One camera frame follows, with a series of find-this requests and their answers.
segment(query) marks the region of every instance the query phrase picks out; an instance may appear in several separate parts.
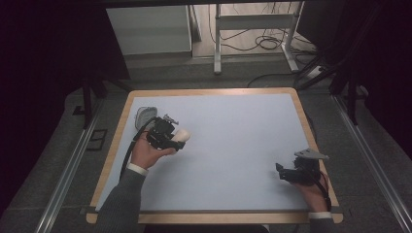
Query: gray floor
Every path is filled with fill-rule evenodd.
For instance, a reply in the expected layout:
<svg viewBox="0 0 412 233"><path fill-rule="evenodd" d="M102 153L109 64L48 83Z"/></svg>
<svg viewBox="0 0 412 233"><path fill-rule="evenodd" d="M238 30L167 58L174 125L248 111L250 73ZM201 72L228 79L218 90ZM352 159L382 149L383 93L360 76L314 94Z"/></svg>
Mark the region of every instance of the gray floor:
<svg viewBox="0 0 412 233"><path fill-rule="evenodd" d="M212 59L173 59L158 62L146 60L145 66L127 60L131 81L136 89L174 88L236 88L246 87L254 77L270 73L289 72L282 55L228 58L223 73L214 76ZM327 94L330 80L299 93L307 115L313 121L319 149L330 156L326 162L344 220L340 232L403 232L391 207L366 166L360 150L331 97ZM95 129L107 129L102 150L87 150L59 210L51 232L90 232L85 209L90 203L109 146L115 133L127 94L106 83L109 95ZM273 76L254 82L251 87L292 86L292 76ZM387 176L406 205L412 207L412 162L396 142L376 122L358 101L358 121L367 142L372 147ZM48 204L52 192L71 152L79 140L84 119L73 116L76 106L83 105L80 91L70 94L60 124L30 176L16 195L0 221L0 232L33 232ZM96 148L95 143L87 145ZM295 225L270 225L271 232L293 232ZM308 232L301 225L296 232Z"/></svg>

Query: white panel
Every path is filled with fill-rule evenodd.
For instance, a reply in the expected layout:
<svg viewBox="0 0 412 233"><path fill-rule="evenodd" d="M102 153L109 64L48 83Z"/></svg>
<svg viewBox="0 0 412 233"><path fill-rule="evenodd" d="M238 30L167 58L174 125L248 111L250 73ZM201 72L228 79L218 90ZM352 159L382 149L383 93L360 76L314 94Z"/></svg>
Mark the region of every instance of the white panel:
<svg viewBox="0 0 412 233"><path fill-rule="evenodd" d="M107 9L123 55L191 51L187 6Z"/></svg>
<svg viewBox="0 0 412 233"><path fill-rule="evenodd" d="M296 151L308 148L288 94L138 97L134 99L101 207L117 184L136 134L138 108L154 106L191 132L183 150L150 169L142 211L306 210L295 187L279 179L278 162L292 168Z"/></svg>

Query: table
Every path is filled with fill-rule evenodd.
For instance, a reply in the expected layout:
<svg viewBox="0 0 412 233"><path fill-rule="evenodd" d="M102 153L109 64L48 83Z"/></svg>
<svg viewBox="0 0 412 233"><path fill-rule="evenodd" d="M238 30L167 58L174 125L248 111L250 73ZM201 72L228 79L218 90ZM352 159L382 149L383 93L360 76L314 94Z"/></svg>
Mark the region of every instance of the table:
<svg viewBox="0 0 412 233"><path fill-rule="evenodd" d="M251 88L251 89L177 89L177 90L140 90L130 92L127 101L125 103L120 122L110 147L104 168L102 170L99 182L95 189L93 198L90 202L91 207L95 207L99 196L103 190L103 187L108 179L112 165L114 163L116 152L118 151L120 144L120 137L126 120L129 116L130 107L133 103L134 97L155 97L155 96L207 96L207 95L260 95L260 94L289 94L292 98L293 104L296 108L301 126L303 128L308 145L313 150L318 150L313 135L310 130L309 123L305 117L302 106L298 99L298 96L292 88ZM321 169L326 173L324 163L321 161ZM329 183L329 195L333 207L338 207L339 204L336 199L336 195L333 191L331 183ZM342 214L332 214L335 222L341 222L343 220ZM86 220L89 223L96 221L97 214L89 213L86 215ZM139 222L148 224L212 224L212 223L304 223L308 222L308 216L306 212L245 212L245 213L150 213L140 214Z"/></svg>

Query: desk leg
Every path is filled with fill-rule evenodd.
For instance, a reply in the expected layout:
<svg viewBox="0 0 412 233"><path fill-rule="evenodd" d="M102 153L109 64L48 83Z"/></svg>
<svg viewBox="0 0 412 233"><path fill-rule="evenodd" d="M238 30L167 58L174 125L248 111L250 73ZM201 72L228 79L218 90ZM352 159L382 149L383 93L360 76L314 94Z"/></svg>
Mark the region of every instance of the desk leg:
<svg viewBox="0 0 412 233"><path fill-rule="evenodd" d="M219 26L219 18L221 16L221 6L220 4L216 4L216 17L215 17L215 25L216 25L216 43L215 43L215 75L219 75L222 72L222 57L221 57L221 29Z"/></svg>
<svg viewBox="0 0 412 233"><path fill-rule="evenodd" d="M286 41L285 43L282 43L282 50L285 54L286 59L288 60L288 63L289 63L289 66L291 67L292 72L297 72L299 70L291 54L291 43L292 43L294 31L296 30L296 27L297 27L297 22L299 21L301 9L302 9L302 2L299 2L297 9L293 13L293 20L291 23L291 27L289 28L289 31L288 31L288 36L286 37Z"/></svg>

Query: person's left hand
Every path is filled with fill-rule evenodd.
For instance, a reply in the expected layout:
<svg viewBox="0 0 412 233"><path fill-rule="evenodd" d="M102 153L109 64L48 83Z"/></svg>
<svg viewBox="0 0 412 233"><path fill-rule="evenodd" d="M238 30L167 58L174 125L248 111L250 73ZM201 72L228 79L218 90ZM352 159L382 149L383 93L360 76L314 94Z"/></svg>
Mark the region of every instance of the person's left hand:
<svg viewBox="0 0 412 233"><path fill-rule="evenodd" d="M146 139L147 134L148 132L144 132L142 133L142 135L140 135L140 138L137 140L136 145L133 148L130 159L130 163L133 163L134 165L137 165L146 170L155 165L155 163L162 156L176 153L176 150L173 148L165 150L155 149L149 144L148 140Z"/></svg>

